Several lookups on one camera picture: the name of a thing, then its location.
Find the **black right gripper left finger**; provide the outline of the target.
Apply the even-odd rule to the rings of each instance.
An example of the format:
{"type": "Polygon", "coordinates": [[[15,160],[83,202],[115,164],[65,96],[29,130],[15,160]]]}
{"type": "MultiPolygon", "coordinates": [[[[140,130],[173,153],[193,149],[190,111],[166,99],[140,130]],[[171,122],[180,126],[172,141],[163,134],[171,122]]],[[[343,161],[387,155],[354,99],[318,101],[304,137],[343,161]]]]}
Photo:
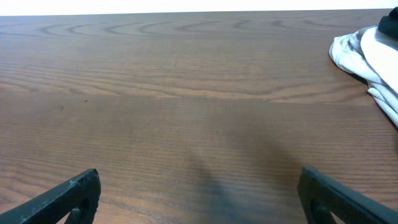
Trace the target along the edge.
{"type": "Polygon", "coordinates": [[[93,223],[101,194],[98,171],[88,169],[1,214],[1,223],[93,223]]]}

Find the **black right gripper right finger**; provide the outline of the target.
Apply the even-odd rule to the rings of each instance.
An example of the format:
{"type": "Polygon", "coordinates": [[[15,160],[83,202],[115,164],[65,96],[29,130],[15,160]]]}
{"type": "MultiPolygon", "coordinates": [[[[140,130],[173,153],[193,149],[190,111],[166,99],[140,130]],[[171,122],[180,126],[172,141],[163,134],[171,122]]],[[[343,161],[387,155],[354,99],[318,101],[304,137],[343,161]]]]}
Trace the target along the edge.
{"type": "Polygon", "coordinates": [[[297,186],[308,223],[397,223],[397,212],[329,178],[314,167],[304,167],[297,186]]]}

